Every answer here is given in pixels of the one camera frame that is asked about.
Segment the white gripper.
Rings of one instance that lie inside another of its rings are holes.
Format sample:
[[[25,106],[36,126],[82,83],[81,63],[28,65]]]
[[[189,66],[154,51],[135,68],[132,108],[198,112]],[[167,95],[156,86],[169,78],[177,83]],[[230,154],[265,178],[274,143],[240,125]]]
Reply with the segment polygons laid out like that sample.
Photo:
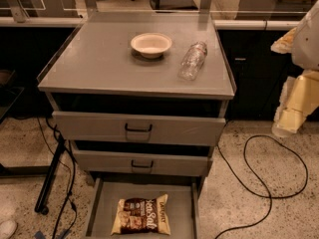
[[[292,51],[296,28],[275,41],[270,50],[278,54]],[[319,72],[306,70],[297,78],[288,77],[279,98],[272,133],[287,137],[298,131],[306,117],[319,107]]]

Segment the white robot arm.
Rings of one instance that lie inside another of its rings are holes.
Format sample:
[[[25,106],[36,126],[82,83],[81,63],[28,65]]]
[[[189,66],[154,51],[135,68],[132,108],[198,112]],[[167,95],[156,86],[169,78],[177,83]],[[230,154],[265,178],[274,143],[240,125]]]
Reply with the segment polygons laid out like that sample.
[[[293,64],[303,70],[297,78],[287,78],[274,116],[272,133],[287,137],[319,107],[319,1],[297,27],[273,43],[271,50],[290,53]]]

